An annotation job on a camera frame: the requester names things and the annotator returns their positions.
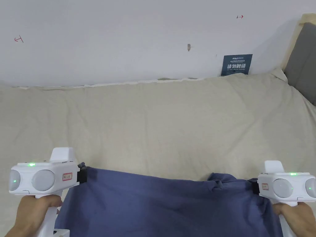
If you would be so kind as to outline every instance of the blue cloth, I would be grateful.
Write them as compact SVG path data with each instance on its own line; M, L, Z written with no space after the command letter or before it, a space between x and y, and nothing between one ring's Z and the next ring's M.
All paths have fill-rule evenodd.
M208 181L162 179L88 167L69 190L55 228L72 237L283 236L251 181L212 173Z

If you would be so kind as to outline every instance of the blue sign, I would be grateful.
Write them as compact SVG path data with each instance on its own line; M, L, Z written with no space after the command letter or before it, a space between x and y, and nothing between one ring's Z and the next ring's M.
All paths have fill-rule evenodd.
M252 54L225 55L221 76L235 73L248 74L251 64Z

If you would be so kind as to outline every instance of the wall mark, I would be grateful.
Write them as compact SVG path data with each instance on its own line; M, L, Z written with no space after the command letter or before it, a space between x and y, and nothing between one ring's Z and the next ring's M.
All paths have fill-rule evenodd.
M14 41L15 41L15 42L18 42L18 40L21 40L21 41L24 43L24 41L22 40L21 36L20 36L20 38L18 38L18 39L14 38Z

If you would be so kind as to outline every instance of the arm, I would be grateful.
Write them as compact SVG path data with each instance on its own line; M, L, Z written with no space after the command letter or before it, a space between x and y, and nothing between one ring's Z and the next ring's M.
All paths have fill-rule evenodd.
M277 215L282 214L297 237L316 237L316 220L310 206L298 203L291 207L287 204L274 204L273 210Z
M36 199L24 196L18 207L14 227L5 237L33 237L44 221L49 207L62 205L60 196L49 195Z

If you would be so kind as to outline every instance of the mattress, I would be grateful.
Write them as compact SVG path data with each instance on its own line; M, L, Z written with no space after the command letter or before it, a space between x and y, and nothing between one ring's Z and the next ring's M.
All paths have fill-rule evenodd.
M0 232L20 197L10 168L74 147L87 166L169 179L257 177L265 160L316 174L316 108L281 69L79 88L0 86Z

